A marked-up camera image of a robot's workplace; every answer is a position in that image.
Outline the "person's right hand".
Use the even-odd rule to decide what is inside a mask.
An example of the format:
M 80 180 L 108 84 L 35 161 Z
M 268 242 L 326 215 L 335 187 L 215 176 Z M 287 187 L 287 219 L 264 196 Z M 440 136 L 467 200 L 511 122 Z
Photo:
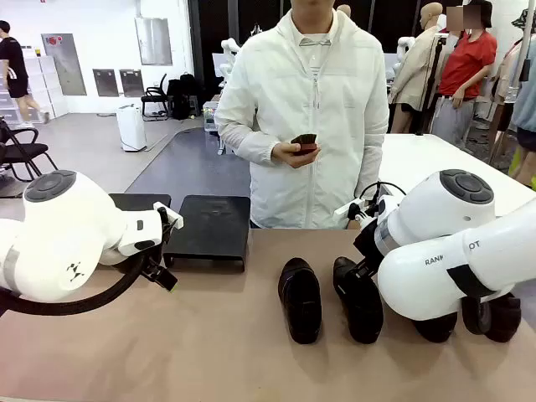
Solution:
M 313 163 L 321 149 L 315 148 L 312 152 L 299 155 L 301 145 L 298 143 L 278 142 L 271 151 L 271 156 L 291 168 L 298 169 Z

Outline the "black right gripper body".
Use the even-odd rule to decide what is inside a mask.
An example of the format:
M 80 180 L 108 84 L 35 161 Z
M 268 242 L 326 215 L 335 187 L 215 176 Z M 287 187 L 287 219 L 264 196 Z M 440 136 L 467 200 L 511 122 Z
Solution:
M 369 269 L 378 269 L 382 261 L 382 254 L 374 240 L 374 233 L 377 227 L 377 219 L 373 219 L 361 229 L 353 242 L 355 248 L 364 257 Z

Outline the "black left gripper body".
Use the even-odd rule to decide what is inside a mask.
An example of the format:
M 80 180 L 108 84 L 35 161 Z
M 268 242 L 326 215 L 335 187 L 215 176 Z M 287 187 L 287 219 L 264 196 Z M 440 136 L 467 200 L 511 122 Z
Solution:
M 163 281 L 167 271 L 167 267 L 162 263 L 160 250 L 148 250 L 143 253 L 143 277 L 149 281 Z

